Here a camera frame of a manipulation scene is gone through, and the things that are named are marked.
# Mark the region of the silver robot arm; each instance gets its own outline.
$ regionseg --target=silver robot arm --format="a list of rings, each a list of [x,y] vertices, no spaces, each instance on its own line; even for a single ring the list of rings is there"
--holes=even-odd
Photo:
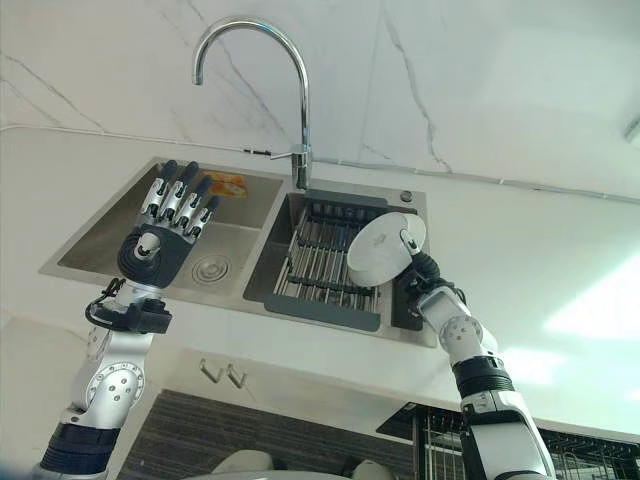
[[[144,389],[144,360],[153,336],[165,333],[171,321],[161,300],[163,289],[213,219],[219,202],[213,196],[203,206],[211,179],[192,182],[202,177],[195,162],[171,185],[177,168],[174,160],[163,166],[120,248],[118,267],[126,280],[113,279],[85,310],[93,324],[87,356],[73,381],[71,404],[62,412],[33,478],[107,476],[120,429]]]
[[[435,287],[427,288],[412,310],[433,327],[449,354],[466,425],[461,441],[467,477],[555,478],[549,451],[498,356],[496,339],[471,315],[464,295],[440,278],[435,261],[420,251],[408,232],[403,230],[400,237],[419,281]]]

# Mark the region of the faucet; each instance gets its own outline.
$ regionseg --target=faucet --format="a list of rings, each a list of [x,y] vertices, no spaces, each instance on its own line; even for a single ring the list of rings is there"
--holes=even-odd
[[[202,34],[193,52],[193,84],[202,85],[204,58],[211,44],[223,33],[243,28],[257,30],[273,37],[287,51],[298,71],[302,140],[300,144],[291,147],[291,152],[272,155],[271,159],[291,157],[293,184],[299,190],[307,190],[311,177],[312,162],[311,142],[309,140],[309,79],[302,55],[300,55],[296,46],[284,32],[263,20],[249,17],[229,17],[214,23]]]

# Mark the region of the dish drying rack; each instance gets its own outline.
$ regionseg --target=dish drying rack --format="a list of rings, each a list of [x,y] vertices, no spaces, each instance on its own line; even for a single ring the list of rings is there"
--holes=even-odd
[[[267,310],[365,331],[380,327],[378,287],[349,278],[347,253],[356,235],[388,211],[309,199],[298,217]]]
[[[459,412],[406,404],[376,431],[413,441],[420,480],[467,480]],[[539,429],[558,480],[640,480],[640,444]]]

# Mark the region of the drain strainer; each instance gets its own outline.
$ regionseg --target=drain strainer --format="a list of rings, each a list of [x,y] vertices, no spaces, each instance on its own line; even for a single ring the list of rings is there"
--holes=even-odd
[[[227,276],[231,269],[231,262],[222,255],[211,255],[198,260],[193,266],[193,279],[205,285],[219,282]]]

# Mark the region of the white countertop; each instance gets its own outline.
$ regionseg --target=white countertop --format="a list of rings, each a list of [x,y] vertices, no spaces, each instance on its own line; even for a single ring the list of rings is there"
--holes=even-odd
[[[78,133],[19,128],[0,140],[2,310],[74,330],[100,287],[38,270],[152,157],[289,170],[287,161]],[[637,293],[610,286],[640,282],[638,206],[321,164],[313,176],[427,192],[430,251],[506,351],[539,425],[640,442],[640,321],[623,315]],[[457,408],[441,350],[168,304],[174,320],[163,341]]]

